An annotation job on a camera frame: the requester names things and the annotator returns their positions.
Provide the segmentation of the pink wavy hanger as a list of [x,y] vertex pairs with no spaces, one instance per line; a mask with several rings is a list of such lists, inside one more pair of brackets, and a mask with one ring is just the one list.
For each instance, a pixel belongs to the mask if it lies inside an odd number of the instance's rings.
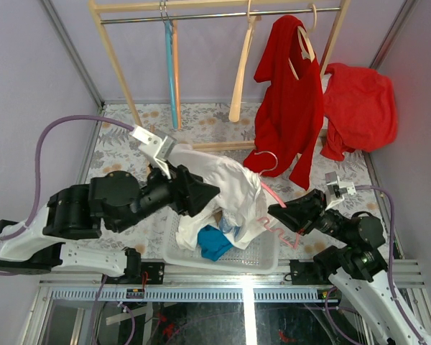
[[[270,151],[260,151],[260,152],[255,152],[255,155],[262,155],[262,154],[268,154],[271,155],[274,158],[274,166],[272,168],[269,169],[263,169],[259,172],[259,175],[262,175],[263,173],[269,172],[269,171],[273,171],[277,168],[278,164],[279,164],[279,160],[277,158],[277,156]],[[286,204],[285,202],[266,184],[263,182],[263,180],[261,180],[261,186],[262,188],[279,204],[279,206],[281,208],[286,208]],[[277,234],[278,239],[285,243],[289,248],[296,250],[298,248],[298,244],[299,244],[299,240],[300,240],[300,235],[299,234],[295,234],[295,241],[294,243],[291,243],[290,241],[286,240],[284,238],[284,234],[285,231],[282,228],[275,228],[273,229],[270,226],[270,219],[265,216],[265,217],[261,217],[257,220],[258,222],[260,222],[262,224],[262,226],[269,231],[272,234]]]

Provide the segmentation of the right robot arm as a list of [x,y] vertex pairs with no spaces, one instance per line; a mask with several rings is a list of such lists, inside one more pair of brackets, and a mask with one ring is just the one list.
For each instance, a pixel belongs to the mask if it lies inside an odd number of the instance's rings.
[[317,189],[284,205],[270,205],[268,213],[297,234],[318,230],[345,244],[313,257],[314,277],[342,292],[379,344],[431,344],[431,335],[394,283],[393,258],[384,259],[379,251],[383,244],[394,243],[385,239],[379,218],[366,211],[347,218]]

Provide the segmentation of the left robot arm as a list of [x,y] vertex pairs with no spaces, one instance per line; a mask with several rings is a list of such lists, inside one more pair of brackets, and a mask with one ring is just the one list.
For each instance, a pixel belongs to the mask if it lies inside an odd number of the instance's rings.
[[29,220],[0,221],[0,275],[73,270],[98,272],[119,284],[138,282],[144,270],[137,250],[90,249],[81,242],[100,238],[102,229],[119,234],[165,207],[197,216],[220,191],[183,165],[172,167],[169,177],[154,168],[144,183],[117,170],[72,185]]

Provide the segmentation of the white t shirt blue print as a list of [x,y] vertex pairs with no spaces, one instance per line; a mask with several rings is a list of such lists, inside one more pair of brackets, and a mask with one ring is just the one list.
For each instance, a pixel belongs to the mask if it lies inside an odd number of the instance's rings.
[[220,188],[220,193],[197,216],[180,218],[176,232],[179,248],[194,251],[198,232],[213,223],[213,215],[218,211],[223,212],[229,225],[239,227],[237,234],[224,234],[236,248],[246,249],[266,230],[258,219],[267,215],[268,206],[276,200],[262,187],[259,174],[230,157],[195,151],[188,144],[177,144],[168,161],[175,167],[184,165],[202,177],[204,183]]

